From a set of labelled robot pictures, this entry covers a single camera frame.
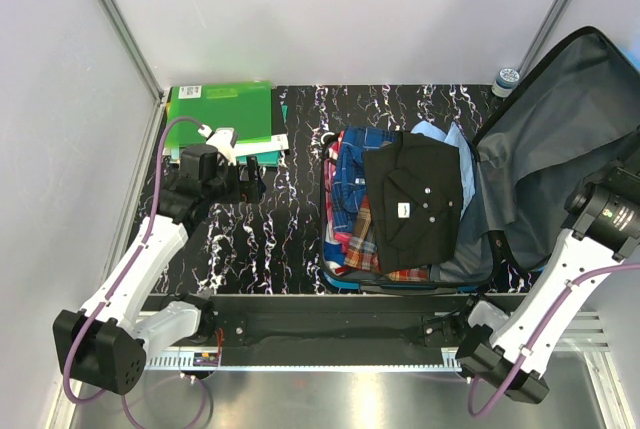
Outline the blue plaid shirt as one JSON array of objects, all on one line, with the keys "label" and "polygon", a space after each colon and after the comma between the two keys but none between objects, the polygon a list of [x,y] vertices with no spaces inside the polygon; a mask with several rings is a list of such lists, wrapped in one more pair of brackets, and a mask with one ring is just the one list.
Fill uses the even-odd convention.
[{"label": "blue plaid shirt", "polygon": [[333,228],[351,234],[366,195],[363,155],[378,150],[398,137],[397,131],[375,127],[347,127],[340,143],[332,180]]}]

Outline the pink camouflage shirt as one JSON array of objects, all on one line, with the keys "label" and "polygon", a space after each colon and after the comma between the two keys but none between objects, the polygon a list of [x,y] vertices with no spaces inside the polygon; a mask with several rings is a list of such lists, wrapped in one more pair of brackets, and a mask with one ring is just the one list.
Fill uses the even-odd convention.
[{"label": "pink camouflage shirt", "polygon": [[329,240],[345,252],[358,212],[355,188],[358,156],[357,129],[348,127],[338,138],[338,148],[324,161],[323,189]]}]

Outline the brown plaid shirt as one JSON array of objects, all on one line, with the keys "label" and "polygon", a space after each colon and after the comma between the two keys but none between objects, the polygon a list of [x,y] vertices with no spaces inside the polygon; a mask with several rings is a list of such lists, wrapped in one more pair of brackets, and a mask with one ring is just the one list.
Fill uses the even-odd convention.
[{"label": "brown plaid shirt", "polygon": [[429,280],[429,269],[427,267],[403,269],[390,273],[382,272],[375,241],[372,213],[367,196],[363,198],[360,205],[347,246],[344,265],[351,270],[382,276],[392,282],[427,282]]}]

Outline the blue suitcase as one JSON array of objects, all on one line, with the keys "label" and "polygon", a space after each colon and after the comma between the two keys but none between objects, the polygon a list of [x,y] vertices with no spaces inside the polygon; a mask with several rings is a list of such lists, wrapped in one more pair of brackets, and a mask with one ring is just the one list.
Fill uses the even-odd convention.
[{"label": "blue suitcase", "polygon": [[427,265],[427,282],[392,282],[347,268],[329,240],[322,186],[321,270],[347,290],[472,290],[503,264],[532,272],[551,257],[565,204],[592,174],[622,162],[639,171],[639,72],[599,29],[557,43],[497,111],[467,138],[475,195],[451,260]]}]

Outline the black shirt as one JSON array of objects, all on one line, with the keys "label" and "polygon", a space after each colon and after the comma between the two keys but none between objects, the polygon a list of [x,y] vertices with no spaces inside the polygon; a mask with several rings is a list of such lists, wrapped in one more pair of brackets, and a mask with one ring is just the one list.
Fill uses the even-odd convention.
[{"label": "black shirt", "polygon": [[363,153],[381,272],[451,260],[463,208],[459,150],[403,132]]}]

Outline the light blue shirt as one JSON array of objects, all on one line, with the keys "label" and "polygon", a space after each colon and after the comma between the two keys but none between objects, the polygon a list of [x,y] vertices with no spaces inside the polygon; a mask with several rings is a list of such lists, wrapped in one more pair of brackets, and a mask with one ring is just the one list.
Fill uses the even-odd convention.
[{"label": "light blue shirt", "polygon": [[439,129],[428,121],[421,121],[411,129],[412,134],[420,134],[427,138],[443,142],[453,146],[458,150],[459,168],[462,184],[463,204],[461,217],[464,216],[471,200],[475,195],[474,159],[471,148],[462,133],[459,125],[455,122],[450,124],[447,132]]}]

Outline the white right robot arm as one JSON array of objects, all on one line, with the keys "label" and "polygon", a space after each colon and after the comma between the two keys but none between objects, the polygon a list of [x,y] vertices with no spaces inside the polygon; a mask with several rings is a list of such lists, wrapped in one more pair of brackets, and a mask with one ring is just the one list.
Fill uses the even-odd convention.
[{"label": "white right robot arm", "polygon": [[487,415],[502,396],[538,404],[548,393],[549,359],[574,316],[612,273],[638,269],[639,171],[614,162],[589,176],[566,204],[568,218],[541,276],[511,313],[479,299],[454,320],[456,359],[476,390],[495,392],[474,417]]}]

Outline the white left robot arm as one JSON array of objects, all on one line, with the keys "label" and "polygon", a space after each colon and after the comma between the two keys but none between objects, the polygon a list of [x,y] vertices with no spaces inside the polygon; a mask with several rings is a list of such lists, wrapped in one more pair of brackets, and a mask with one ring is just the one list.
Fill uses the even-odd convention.
[{"label": "white left robot arm", "polygon": [[185,149],[177,173],[157,181],[151,214],[103,285],[82,307],[61,311],[53,323],[58,362],[67,397],[79,402],[71,383],[125,395],[146,362],[174,343],[196,345],[215,335],[212,306],[181,296],[147,318],[139,316],[160,274],[182,250],[214,204],[259,203],[266,190],[255,157],[247,179],[228,154],[215,146]]}]

